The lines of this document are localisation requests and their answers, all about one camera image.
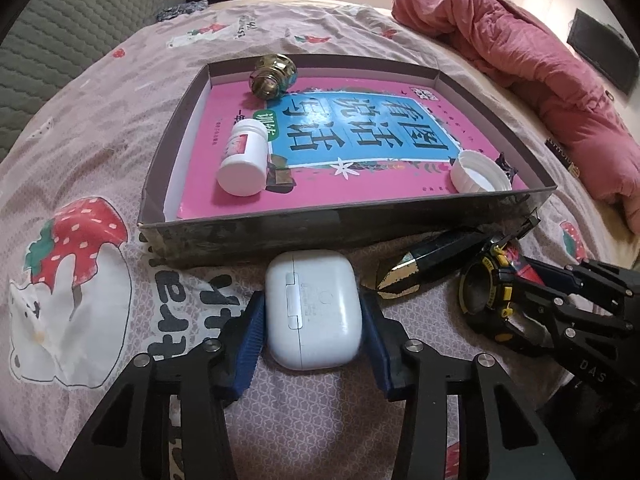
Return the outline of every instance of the pink comforter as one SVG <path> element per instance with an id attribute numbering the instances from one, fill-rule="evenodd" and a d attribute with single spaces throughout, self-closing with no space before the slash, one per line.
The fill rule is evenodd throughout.
<path id="1" fill-rule="evenodd" d="M 640 234 L 640 146 L 594 71 L 545 25 L 505 0 L 394 0 L 393 17 L 445 41 L 528 103 L 596 199 L 622 199 Z"/>

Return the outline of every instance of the white flower illustration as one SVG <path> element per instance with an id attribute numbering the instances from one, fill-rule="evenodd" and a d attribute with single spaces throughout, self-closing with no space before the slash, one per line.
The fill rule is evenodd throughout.
<path id="1" fill-rule="evenodd" d="M 351 170 L 350 166 L 353 164 L 353 162 L 348 162 L 347 164 L 345 164 L 342 159 L 340 157 L 338 157 L 338 164 L 330 164 L 330 166 L 332 168 L 334 168 L 335 173 L 334 175 L 342 175 L 344 177 L 345 180 L 349 179 L 349 174 L 351 173 L 352 175 L 359 175 L 359 173 L 355 170 Z"/>

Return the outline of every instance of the gray quilted headboard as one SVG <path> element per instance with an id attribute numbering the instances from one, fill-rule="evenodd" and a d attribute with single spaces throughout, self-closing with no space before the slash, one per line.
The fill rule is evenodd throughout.
<path id="1" fill-rule="evenodd" d="M 30 0 L 0 44 L 0 161 L 58 90 L 184 0 Z"/>

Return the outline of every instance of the white pill bottle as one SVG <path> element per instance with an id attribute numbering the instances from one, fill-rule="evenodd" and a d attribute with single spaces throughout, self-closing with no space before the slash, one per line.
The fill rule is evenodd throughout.
<path id="1" fill-rule="evenodd" d="M 217 175 L 222 189 L 235 196 L 251 196 L 265 188 L 268 139 L 266 126 L 256 119 L 243 119 L 234 125 Z"/>

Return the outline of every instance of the television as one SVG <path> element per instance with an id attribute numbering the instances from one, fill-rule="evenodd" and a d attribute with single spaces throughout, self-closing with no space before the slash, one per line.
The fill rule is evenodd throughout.
<path id="1" fill-rule="evenodd" d="M 619 32 L 576 9 L 566 42 L 625 94 L 632 91 L 639 58 Z"/>

